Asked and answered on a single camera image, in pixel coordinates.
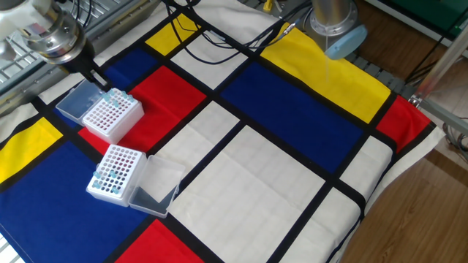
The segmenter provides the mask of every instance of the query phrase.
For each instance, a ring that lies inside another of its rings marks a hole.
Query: wooden floor
[[[435,41],[363,1],[369,30],[361,46],[366,60],[405,78]],[[431,60],[440,57],[438,49]],[[468,62],[461,61],[431,95],[444,107],[468,115]],[[468,164],[441,141],[407,170],[374,204],[353,236],[341,263],[468,262]]]

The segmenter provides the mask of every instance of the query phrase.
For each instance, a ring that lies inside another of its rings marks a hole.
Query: white tip box
[[[84,116],[83,124],[105,142],[117,144],[145,113],[141,102],[131,99],[117,88],[107,94],[110,97],[108,102],[101,99],[94,105]]]
[[[110,145],[86,191],[94,198],[165,218],[185,166]]]

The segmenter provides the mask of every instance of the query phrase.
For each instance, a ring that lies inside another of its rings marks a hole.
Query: white square
[[[266,262],[324,180],[249,127],[170,207],[225,262]]]
[[[205,31],[205,34],[213,42],[221,43],[223,46],[230,47],[221,39],[217,38],[214,34],[208,31]],[[203,36],[197,37],[197,39],[195,39],[187,46],[187,49],[198,58],[210,62],[221,61],[238,52],[236,49],[226,49],[212,45]],[[239,53],[224,63],[218,65],[209,65],[195,60],[185,50],[181,50],[171,60],[179,65],[182,69],[185,69],[192,76],[205,83],[208,87],[215,89],[246,59],[247,57],[244,54]]]
[[[356,203],[332,188],[281,262],[326,262],[359,218]]]
[[[211,102],[172,138],[156,156],[183,164],[184,178],[239,120]]]
[[[392,159],[392,150],[370,136],[340,179],[361,193],[366,201]]]

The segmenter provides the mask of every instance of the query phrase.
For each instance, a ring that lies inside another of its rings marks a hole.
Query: metal frame
[[[114,43],[118,38],[143,22],[156,9],[160,0],[121,1],[110,12],[99,16],[86,30],[86,36],[93,42],[97,54]],[[47,88],[67,76],[57,66],[42,60],[33,62],[3,83],[8,88],[0,96],[0,116],[6,115],[17,106],[31,101]]]

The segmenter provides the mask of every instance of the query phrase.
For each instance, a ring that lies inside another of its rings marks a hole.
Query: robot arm
[[[0,58],[13,60],[6,40],[19,31],[27,47],[68,73],[81,73],[103,91],[111,83],[94,62],[94,48],[83,27],[53,0],[0,0]]]

